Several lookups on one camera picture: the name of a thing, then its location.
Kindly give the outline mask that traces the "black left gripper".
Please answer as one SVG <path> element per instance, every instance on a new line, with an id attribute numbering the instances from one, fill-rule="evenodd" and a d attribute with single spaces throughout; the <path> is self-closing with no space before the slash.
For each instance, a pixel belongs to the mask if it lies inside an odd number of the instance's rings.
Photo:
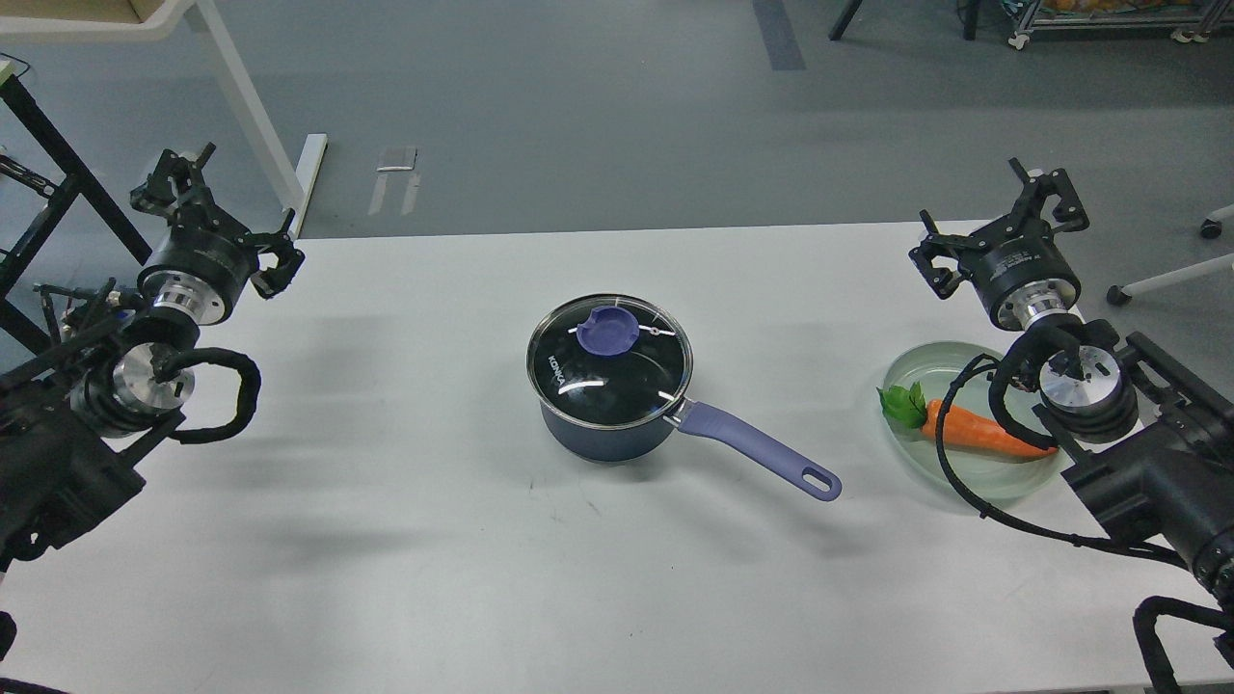
<path id="1" fill-rule="evenodd" d="M 184 312 L 199 326 L 230 320 L 249 280 L 262 299 L 283 294 L 306 256 L 290 233 L 296 211 L 283 214 L 273 232 L 246 233 L 244 226 L 217 205 L 204 183 L 204 164 L 216 149 L 204 144 L 197 154 L 163 149 L 149 175 L 130 191 L 130 206 L 167 220 L 172 232 L 138 274 L 138 289 L 151 307 Z M 262 254 L 276 263 L 262 268 Z"/>

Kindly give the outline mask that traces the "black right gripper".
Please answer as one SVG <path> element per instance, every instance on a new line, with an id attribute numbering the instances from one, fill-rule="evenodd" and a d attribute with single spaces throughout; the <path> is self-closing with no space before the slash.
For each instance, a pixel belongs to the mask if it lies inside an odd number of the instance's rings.
<path id="1" fill-rule="evenodd" d="M 942 233 L 923 209 L 926 237 L 909 259 L 939 299 L 969 282 L 996 328 L 1021 333 L 1045 312 L 1067 312 L 1077 303 L 1080 282 L 1054 237 L 1085 231 L 1091 220 L 1067 170 L 1030 172 L 1018 158 L 1008 164 L 1022 189 L 1006 224 Z"/>

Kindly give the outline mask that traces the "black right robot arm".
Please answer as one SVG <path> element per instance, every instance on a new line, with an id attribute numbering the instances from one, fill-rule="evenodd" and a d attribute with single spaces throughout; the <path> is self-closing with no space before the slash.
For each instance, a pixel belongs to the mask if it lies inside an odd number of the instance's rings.
<path id="1" fill-rule="evenodd" d="M 905 390 L 907 425 L 934 445 L 945 479 L 980 517 L 1190 572 L 1215 608 L 1149 596 L 1133 615 L 1153 688 L 1177 693 L 1160 617 L 1215 629 L 1218 654 L 1232 659 L 1232 403 L 1145 333 L 1119 335 L 1074 312 L 1083 286 L 1055 240 L 1088 228 L 1083 203 L 1066 170 L 1009 165 L 1022 189 L 1008 212 L 970 233 L 945 233 L 922 211 L 926 233 L 909 259 L 942 299 L 969 282 L 996 328 L 1017 338 L 1001 357 L 969 361 L 935 404 L 921 387 Z M 988 377 L 993 432 L 1008 440 L 1006 452 L 1065 453 L 1062 479 L 1102 536 L 1014 517 L 953 470 L 949 448 L 976 445 L 953 400 L 979 374 Z"/>

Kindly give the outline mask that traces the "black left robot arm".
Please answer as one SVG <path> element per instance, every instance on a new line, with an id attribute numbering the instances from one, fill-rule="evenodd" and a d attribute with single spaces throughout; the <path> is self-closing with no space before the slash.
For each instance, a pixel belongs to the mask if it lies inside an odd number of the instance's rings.
<path id="1" fill-rule="evenodd" d="M 137 470 L 164 440 L 232 440 L 255 417 L 262 374 L 241 352 L 201 347 L 242 291 L 281 294 L 305 262 L 289 228 L 254 233 L 204 182 L 215 152 L 164 149 L 131 206 L 167 221 L 133 288 L 39 286 L 70 298 L 52 343 L 2 375 L 2 566 L 88 533 L 146 487 Z"/>

